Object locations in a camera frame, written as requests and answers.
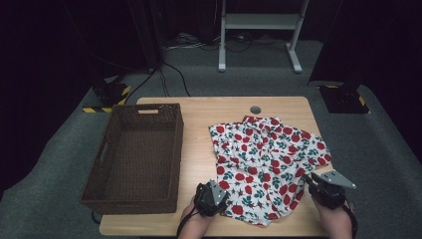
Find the floral garment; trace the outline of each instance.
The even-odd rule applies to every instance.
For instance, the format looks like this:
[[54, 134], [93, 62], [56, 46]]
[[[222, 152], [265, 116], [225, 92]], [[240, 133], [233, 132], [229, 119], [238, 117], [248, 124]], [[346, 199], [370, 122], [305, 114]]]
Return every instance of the floral garment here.
[[304, 173], [331, 159], [320, 136], [279, 118], [244, 117], [209, 129], [217, 181], [229, 192], [225, 214], [255, 225], [289, 215], [304, 194]]

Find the red and white floral cloth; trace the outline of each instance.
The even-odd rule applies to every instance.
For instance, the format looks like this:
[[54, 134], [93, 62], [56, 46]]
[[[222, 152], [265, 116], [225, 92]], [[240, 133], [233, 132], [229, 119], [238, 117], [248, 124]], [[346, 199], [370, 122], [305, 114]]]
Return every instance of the red and white floral cloth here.
[[209, 129], [217, 181], [229, 192], [225, 214], [255, 225], [289, 215], [304, 194], [302, 175], [331, 159], [320, 136], [279, 118], [244, 117]]

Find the brown woven basket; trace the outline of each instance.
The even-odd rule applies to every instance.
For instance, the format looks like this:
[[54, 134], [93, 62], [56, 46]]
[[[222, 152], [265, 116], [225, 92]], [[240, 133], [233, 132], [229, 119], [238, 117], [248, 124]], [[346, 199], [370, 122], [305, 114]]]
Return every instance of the brown woven basket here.
[[175, 212], [183, 125], [180, 104], [114, 106], [81, 203], [100, 214]]

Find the table surface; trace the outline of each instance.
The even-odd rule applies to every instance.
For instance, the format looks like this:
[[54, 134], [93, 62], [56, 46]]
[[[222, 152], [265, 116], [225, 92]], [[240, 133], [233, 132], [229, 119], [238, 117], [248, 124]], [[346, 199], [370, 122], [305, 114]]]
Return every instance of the table surface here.
[[[177, 211], [168, 214], [104, 215], [103, 235], [175, 236], [180, 215], [198, 183], [216, 179], [215, 152], [208, 126], [241, 121], [244, 116], [280, 117], [282, 122], [320, 135], [312, 109], [303, 97], [142, 98], [138, 104], [180, 103], [184, 121]], [[254, 115], [251, 107], [259, 107]], [[327, 165], [316, 170], [332, 170]], [[326, 236], [306, 188], [298, 207], [268, 227], [217, 215], [205, 236]]]

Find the gray carpet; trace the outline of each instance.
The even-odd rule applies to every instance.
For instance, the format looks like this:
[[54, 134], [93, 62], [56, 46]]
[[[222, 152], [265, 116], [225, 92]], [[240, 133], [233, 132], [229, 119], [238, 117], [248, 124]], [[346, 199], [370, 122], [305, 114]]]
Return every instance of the gray carpet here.
[[[420, 238], [422, 167], [376, 96], [361, 86], [368, 115], [329, 114], [308, 79], [322, 44], [300, 41], [304, 68], [295, 74], [283, 44], [253, 45], [227, 53], [227, 71], [217, 71], [218, 51], [177, 49], [165, 61], [183, 73], [192, 97], [304, 96], [319, 131], [330, 147], [334, 167], [357, 189], [347, 190], [359, 223], [357, 238]], [[245, 45], [231, 44], [233, 49]], [[168, 93], [187, 97], [179, 74], [163, 66]], [[123, 82], [133, 89], [147, 75], [131, 74]], [[158, 72], [128, 100], [164, 97]], [[76, 108], [46, 145], [33, 171], [5, 191], [0, 204], [0, 238], [113, 238], [99, 232], [91, 210], [79, 200], [108, 114], [84, 114]]]

